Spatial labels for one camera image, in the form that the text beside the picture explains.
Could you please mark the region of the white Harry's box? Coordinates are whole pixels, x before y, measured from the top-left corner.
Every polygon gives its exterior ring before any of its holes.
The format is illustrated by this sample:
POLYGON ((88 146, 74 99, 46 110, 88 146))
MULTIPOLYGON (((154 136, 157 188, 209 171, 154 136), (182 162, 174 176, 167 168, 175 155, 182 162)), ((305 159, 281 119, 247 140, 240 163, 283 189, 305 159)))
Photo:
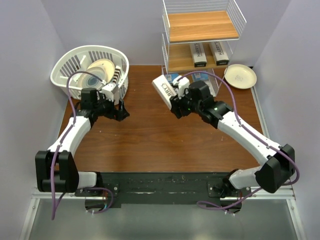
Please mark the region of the white Harry's box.
POLYGON ((162 74, 152 81, 152 86, 164 101, 169 110, 172 109, 171 98, 177 96, 177 92, 173 86, 167 81, 166 77, 162 74))
POLYGON ((229 64, 229 57, 222 41, 211 41, 209 47, 217 66, 225 66, 229 64))
POLYGON ((192 60, 195 68, 206 67, 207 58, 203 44, 201 42, 193 42, 189 44, 192 60))

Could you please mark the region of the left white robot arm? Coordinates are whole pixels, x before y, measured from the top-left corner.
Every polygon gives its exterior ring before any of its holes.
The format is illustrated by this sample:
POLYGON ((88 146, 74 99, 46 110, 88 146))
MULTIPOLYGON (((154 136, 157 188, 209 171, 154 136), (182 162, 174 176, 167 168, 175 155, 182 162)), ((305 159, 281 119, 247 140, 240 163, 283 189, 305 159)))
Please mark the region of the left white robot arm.
POLYGON ((74 156, 85 135, 99 117, 118 122, 129 117, 124 100, 118 103, 94 88, 81 90, 81 100, 74 106, 67 127, 47 150, 35 155, 37 188, 40 192, 74 193, 86 189, 92 196, 99 196, 104 184, 95 171, 78 171, 74 156))

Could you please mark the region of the blue razor blister pack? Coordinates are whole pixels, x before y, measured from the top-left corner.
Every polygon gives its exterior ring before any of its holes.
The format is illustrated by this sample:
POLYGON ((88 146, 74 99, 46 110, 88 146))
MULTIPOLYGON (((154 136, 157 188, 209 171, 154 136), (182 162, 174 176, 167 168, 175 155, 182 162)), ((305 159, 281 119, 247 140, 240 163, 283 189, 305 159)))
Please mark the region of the blue razor blister pack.
POLYGON ((167 82, 169 84, 171 84, 171 85, 173 84, 174 80, 179 78, 179 77, 181 77, 181 75, 178 74, 178 73, 167 73, 165 75, 165 78, 166 78, 167 82))
POLYGON ((213 76, 207 75, 205 73, 197 72, 197 73, 193 73, 191 77, 193 82, 203 81, 208 86, 211 95, 213 95, 214 97, 217 96, 217 93, 216 93, 217 81, 213 76))

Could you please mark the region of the white wire wooden shelf rack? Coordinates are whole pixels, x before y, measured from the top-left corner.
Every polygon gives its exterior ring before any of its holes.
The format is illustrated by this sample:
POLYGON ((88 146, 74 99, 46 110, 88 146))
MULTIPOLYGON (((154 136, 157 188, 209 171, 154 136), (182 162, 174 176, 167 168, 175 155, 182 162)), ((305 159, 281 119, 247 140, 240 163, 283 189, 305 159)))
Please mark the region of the white wire wooden shelf rack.
POLYGON ((228 67, 246 25, 235 0, 162 1, 162 74, 171 83, 192 72, 216 96, 221 82, 203 72, 228 67))

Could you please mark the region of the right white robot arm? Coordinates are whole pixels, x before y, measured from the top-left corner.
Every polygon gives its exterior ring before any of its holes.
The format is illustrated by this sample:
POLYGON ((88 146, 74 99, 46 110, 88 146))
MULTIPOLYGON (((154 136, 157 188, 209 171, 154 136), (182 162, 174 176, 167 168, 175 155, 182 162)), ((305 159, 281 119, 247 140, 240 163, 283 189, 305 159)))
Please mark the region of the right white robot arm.
POLYGON ((172 83, 176 95, 170 98, 171 112, 177 118, 198 114, 201 119, 236 140, 258 162, 259 166, 235 169, 223 180, 223 192, 235 196, 242 188, 260 187, 275 193, 295 173, 295 151, 286 144, 280 146, 255 130, 236 115, 236 110, 217 101, 203 81, 190 83, 182 78, 172 83))

